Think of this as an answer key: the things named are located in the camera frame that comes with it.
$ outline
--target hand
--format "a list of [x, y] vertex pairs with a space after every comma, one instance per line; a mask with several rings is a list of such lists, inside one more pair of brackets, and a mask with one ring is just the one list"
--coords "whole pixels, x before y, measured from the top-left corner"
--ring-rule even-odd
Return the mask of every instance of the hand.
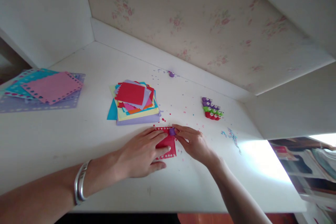
[[170, 151], [170, 146], [155, 149], [167, 133], [148, 128], [133, 137], [124, 147], [116, 153], [116, 167], [121, 177], [146, 177], [150, 173], [166, 168], [164, 162], [154, 162], [153, 160]]
[[175, 128], [175, 138], [192, 158], [207, 167], [214, 159], [218, 159], [215, 151], [207, 145], [202, 132], [178, 124], [172, 126]]

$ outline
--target pink perforated card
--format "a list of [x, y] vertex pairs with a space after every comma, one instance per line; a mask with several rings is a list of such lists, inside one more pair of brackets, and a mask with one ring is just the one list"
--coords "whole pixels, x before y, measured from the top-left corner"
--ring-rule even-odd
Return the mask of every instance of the pink perforated card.
[[21, 87], [41, 102], [48, 102], [52, 105], [80, 90], [83, 83], [68, 72], [59, 72], [43, 79], [22, 84]]

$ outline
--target bangle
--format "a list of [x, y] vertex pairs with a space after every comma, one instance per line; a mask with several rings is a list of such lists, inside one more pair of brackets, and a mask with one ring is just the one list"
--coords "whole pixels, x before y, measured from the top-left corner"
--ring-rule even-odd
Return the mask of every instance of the bangle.
[[88, 165], [89, 165], [90, 161], [91, 160], [89, 160], [89, 161], [87, 161], [86, 163], [83, 164], [83, 168], [80, 172], [79, 180], [78, 180], [78, 197], [82, 202], [87, 200], [87, 198], [85, 198], [84, 195], [83, 195], [83, 184], [84, 184], [84, 178], [85, 178], [86, 170], [88, 169]]
[[83, 195], [83, 182], [84, 182], [84, 177], [86, 174], [86, 170], [88, 169], [88, 165], [91, 160], [85, 162], [79, 169], [76, 178], [75, 178], [75, 183], [74, 183], [74, 188], [75, 188], [75, 205], [80, 205], [82, 204], [83, 201], [85, 201], [87, 198], [84, 197]]

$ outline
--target wooden floor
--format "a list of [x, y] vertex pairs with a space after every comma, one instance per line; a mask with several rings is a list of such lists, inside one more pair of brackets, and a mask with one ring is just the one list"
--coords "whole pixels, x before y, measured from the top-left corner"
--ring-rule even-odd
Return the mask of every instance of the wooden floor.
[[[267, 213], [266, 215], [273, 224], [297, 224], [292, 213]], [[178, 219], [181, 224], [233, 224], [229, 214], [219, 213], [179, 213]]]

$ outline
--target desk surface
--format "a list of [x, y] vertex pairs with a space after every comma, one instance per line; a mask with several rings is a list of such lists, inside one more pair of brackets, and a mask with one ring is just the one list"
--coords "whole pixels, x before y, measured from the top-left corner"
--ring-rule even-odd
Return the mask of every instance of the desk surface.
[[[106, 119], [112, 102], [108, 86], [131, 79], [145, 81], [156, 89], [162, 118], [167, 121], [156, 126], [178, 123], [202, 131], [265, 212], [305, 211], [303, 201], [242, 103], [182, 77], [170, 78], [164, 70], [99, 42], [50, 69], [86, 74], [78, 106], [0, 114], [0, 194], [116, 150], [152, 126], [116, 126], [115, 121]], [[222, 107], [222, 120], [204, 116], [203, 96]], [[221, 134], [224, 131], [228, 135], [228, 128], [237, 136], [241, 154], [233, 140]], [[227, 212], [206, 168], [193, 160], [179, 142], [176, 150], [177, 157], [165, 160], [165, 170], [121, 181], [91, 196], [75, 211]]]

